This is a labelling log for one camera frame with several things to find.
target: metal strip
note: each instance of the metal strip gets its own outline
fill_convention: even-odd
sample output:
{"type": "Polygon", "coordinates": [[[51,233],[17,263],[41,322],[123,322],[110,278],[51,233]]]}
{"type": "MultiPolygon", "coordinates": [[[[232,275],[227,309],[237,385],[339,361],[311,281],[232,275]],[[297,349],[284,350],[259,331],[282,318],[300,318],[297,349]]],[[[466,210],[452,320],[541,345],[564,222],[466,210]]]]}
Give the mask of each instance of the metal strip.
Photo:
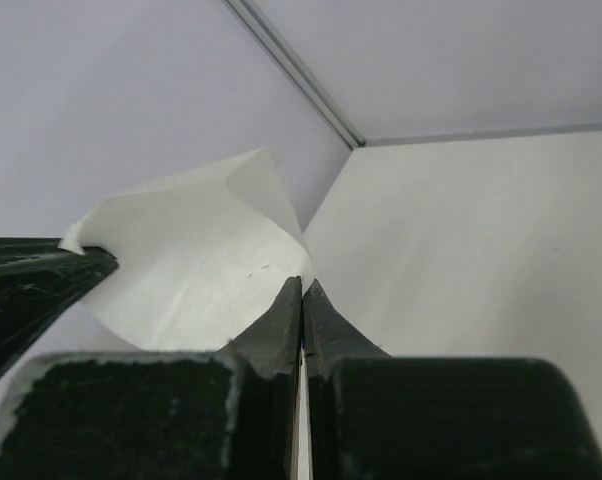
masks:
{"type": "Polygon", "coordinates": [[[310,102],[350,149],[365,145],[365,139],[348,120],[336,102],[321,86],[292,47],[252,0],[222,0],[237,16],[259,45],[283,70],[288,79],[310,102]]]}
{"type": "Polygon", "coordinates": [[[415,137],[379,138],[368,140],[366,147],[388,147],[392,145],[415,145],[420,143],[462,142],[468,140],[491,140],[499,138],[538,137],[560,133],[582,133],[602,131],[602,123],[583,125],[562,125],[559,127],[543,127],[518,130],[494,130],[483,132],[450,133],[441,135],[423,135],[415,137]]]}

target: scratched black surface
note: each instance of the scratched black surface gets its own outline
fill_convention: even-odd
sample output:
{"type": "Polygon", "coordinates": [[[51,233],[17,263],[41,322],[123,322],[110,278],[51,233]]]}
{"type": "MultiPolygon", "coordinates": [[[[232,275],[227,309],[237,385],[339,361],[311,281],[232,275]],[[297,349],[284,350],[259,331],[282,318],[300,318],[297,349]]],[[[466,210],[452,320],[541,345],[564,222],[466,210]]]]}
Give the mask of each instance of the scratched black surface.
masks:
{"type": "MultiPolygon", "coordinates": [[[[305,361],[308,375],[309,423],[312,436],[312,470],[315,480],[338,477],[338,439],[333,398],[327,390],[332,366],[342,358],[391,358],[337,312],[319,281],[303,297],[305,361]]],[[[376,395],[374,390],[361,392],[376,395]]],[[[375,432],[369,432],[374,441],[375,432]]]]}
{"type": "Polygon", "coordinates": [[[0,238],[0,377],[74,302],[117,268],[99,248],[59,250],[58,239],[0,238]]]}
{"type": "Polygon", "coordinates": [[[301,279],[288,278],[272,306],[221,352],[240,355],[267,379],[270,462],[281,478],[296,471],[295,420],[301,360],[301,279]]]}
{"type": "MultiPolygon", "coordinates": [[[[27,395],[12,392],[13,412],[0,413],[16,418],[0,445],[1,480],[237,478],[231,469],[258,457],[262,432],[249,422],[263,418],[239,411],[258,381],[246,364],[206,354],[85,356],[44,359],[52,367],[27,395]],[[239,429],[252,434],[247,444],[240,436],[242,448],[239,429]]],[[[36,375],[37,362],[25,369],[36,375]]]]}
{"type": "Polygon", "coordinates": [[[349,359],[330,390],[333,478],[602,480],[578,398],[544,361],[349,359]]]}

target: white paper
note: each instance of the white paper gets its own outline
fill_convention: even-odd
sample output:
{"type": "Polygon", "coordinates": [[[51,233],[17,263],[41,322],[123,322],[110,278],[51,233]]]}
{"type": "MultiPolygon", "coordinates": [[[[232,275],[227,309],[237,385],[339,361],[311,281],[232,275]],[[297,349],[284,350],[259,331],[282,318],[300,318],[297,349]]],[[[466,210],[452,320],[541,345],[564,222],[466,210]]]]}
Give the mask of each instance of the white paper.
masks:
{"type": "Polygon", "coordinates": [[[602,445],[602,132],[356,150],[306,242],[387,352],[548,359],[602,445]]]}
{"type": "Polygon", "coordinates": [[[100,246],[119,269],[83,302],[146,350],[216,350],[272,304],[288,277],[313,280],[268,150],[106,199],[60,247],[100,246]]]}

